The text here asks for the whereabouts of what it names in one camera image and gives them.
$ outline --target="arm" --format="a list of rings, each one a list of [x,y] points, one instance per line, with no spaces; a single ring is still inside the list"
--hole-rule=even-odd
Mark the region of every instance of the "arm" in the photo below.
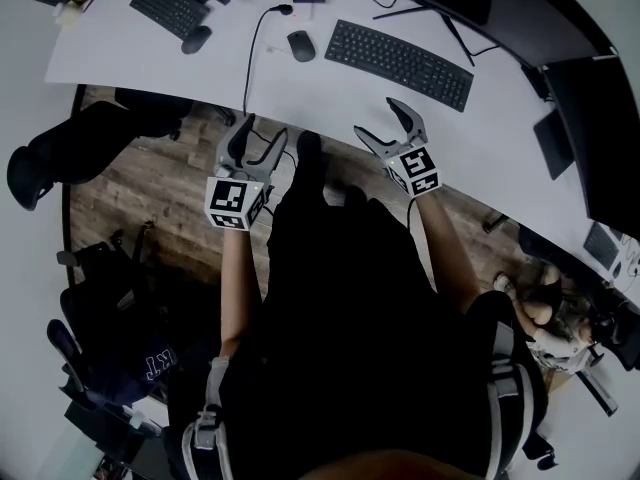
[[[447,212],[433,193],[416,199],[438,294],[461,313],[480,295],[480,286],[467,252]]]
[[[231,357],[262,301],[249,233],[231,229],[224,231],[221,277],[220,355]]]

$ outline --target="floor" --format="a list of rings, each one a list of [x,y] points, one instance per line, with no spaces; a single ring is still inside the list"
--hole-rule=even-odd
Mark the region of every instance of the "floor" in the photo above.
[[[113,102],[112,88],[90,86],[84,106],[95,101]],[[272,138],[282,123],[258,118],[254,129]],[[301,130],[289,128],[287,151],[295,156]],[[106,240],[122,228],[133,244],[140,225],[153,221],[148,231],[149,261],[180,267],[195,278],[217,283],[219,280],[222,232],[211,226],[203,211],[208,176],[214,172],[215,149],[226,127],[204,103],[197,103],[184,120],[180,139],[134,140],[95,180],[72,188],[71,237],[74,250]],[[256,158],[266,144],[251,135],[248,154]],[[336,140],[323,138],[330,154],[325,196],[329,204],[341,204],[344,187],[358,185],[369,197],[382,201],[401,222],[406,222],[408,200],[385,176],[379,162],[368,152]],[[288,189],[294,174],[290,157],[284,155],[273,175],[275,190],[269,206],[274,208]],[[519,284],[532,282],[539,265],[525,256],[517,244],[518,227],[507,222],[493,234],[482,230],[482,223],[497,212],[449,187],[438,190],[469,251],[483,289],[490,289],[495,274],[506,271]],[[432,280],[426,240],[417,210],[412,210],[411,230],[424,267]],[[271,233],[271,216],[262,211],[251,229],[253,253],[261,290],[266,293],[269,259],[266,243]]]

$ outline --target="computer mouse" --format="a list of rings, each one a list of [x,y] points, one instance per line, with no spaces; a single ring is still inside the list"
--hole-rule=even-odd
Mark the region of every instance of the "computer mouse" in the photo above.
[[[182,42],[182,53],[191,55],[198,52],[211,34],[211,29],[204,25],[194,28]]]
[[[311,38],[306,31],[298,30],[297,32],[292,32],[287,36],[287,39],[291,45],[293,57],[298,62],[309,62],[316,56],[316,49],[313,47]]]

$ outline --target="bag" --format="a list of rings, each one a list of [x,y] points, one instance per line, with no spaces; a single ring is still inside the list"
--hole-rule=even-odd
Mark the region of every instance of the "bag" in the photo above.
[[[505,323],[508,320],[502,320],[504,321],[496,319],[491,322],[495,325],[495,333],[483,333],[485,336],[494,336],[490,377],[487,381],[491,453],[485,478],[490,480],[499,477],[509,466],[516,452],[522,449],[535,430],[534,426],[537,426],[537,422],[534,425],[535,397],[532,380],[527,368],[514,360],[517,338],[512,325]],[[228,358],[214,359],[207,381],[203,410],[182,435],[182,457],[189,480],[233,479],[224,408],[221,407],[219,392],[228,365]],[[536,419],[539,422],[541,417],[538,415]]]

